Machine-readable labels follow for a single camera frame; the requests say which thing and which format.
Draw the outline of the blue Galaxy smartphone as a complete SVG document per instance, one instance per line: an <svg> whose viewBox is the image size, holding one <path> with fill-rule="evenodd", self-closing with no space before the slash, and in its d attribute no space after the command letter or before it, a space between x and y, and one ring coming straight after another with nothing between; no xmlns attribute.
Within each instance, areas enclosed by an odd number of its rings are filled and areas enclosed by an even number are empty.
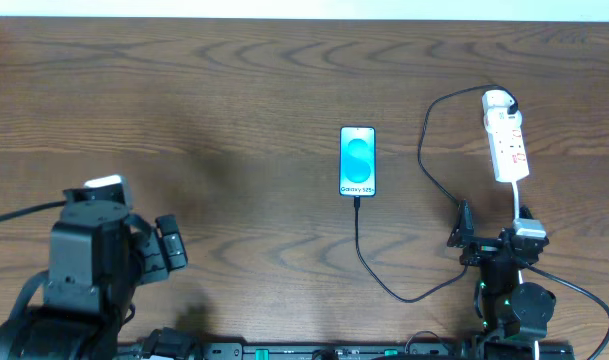
<svg viewBox="0 0 609 360"><path fill-rule="evenodd" d="M340 129L339 194L351 197L376 195L376 131L373 127Z"/></svg>

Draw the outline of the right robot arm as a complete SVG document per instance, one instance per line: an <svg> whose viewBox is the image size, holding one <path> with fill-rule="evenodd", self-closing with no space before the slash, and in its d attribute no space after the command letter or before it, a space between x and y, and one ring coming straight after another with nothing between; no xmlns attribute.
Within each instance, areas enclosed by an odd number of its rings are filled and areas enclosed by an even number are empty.
<svg viewBox="0 0 609 360"><path fill-rule="evenodd" d="M477 267L473 306L483 322L483 331L461 345L468 359L537 359L539 341L547 336L547 324L556 304L555 295L544 287L523 280L521 271L539 260L549 244L540 221L528 208L496 237L475 234L471 209L466 201L447 245L462 250L465 267Z"/></svg>

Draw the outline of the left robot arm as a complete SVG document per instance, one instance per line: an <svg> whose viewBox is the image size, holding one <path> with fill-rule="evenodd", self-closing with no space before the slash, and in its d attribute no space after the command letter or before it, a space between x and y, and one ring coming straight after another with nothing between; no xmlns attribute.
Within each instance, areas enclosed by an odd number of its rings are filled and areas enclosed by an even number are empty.
<svg viewBox="0 0 609 360"><path fill-rule="evenodd" d="M22 287L0 326L0 359L112 359L137 287L188 263L172 215L149 224L121 203L68 203L47 270Z"/></svg>

